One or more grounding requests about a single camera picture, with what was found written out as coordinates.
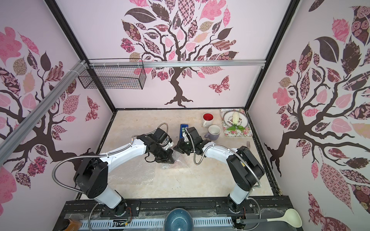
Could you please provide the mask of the blue tape dispenser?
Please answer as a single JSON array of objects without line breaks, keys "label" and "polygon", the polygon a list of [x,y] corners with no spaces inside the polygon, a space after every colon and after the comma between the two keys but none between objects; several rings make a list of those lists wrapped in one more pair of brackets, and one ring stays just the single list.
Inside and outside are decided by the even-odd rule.
[{"label": "blue tape dispenser", "polygon": [[188,138],[187,138],[187,135],[186,135],[186,128],[188,128],[188,124],[181,124],[180,125],[179,138],[183,139],[185,142],[188,142]]}]

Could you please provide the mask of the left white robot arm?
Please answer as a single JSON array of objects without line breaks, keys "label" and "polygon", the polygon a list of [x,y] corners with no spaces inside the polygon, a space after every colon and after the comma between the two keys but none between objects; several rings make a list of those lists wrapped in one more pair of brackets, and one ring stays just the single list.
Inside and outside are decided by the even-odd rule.
[{"label": "left white robot arm", "polygon": [[89,199],[105,205],[113,211],[113,215],[120,217],[126,213],[128,206],[125,199],[109,186],[109,173],[144,154],[152,154],[156,163],[173,164],[173,145],[171,137],[158,128],[150,134],[134,137],[126,146],[100,156],[84,158],[73,180]]}]

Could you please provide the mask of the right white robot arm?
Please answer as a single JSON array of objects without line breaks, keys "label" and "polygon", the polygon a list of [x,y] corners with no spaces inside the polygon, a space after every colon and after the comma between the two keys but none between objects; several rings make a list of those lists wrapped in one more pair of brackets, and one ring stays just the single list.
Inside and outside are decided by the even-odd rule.
[{"label": "right white robot arm", "polygon": [[265,170],[247,146],[227,148],[215,142],[202,139],[195,127],[186,127],[182,131],[174,150],[186,155],[193,155],[195,165],[200,165],[204,158],[213,158],[228,165],[235,187],[227,196],[227,205],[233,213],[238,213],[244,202],[257,188],[261,188],[260,179]]}]

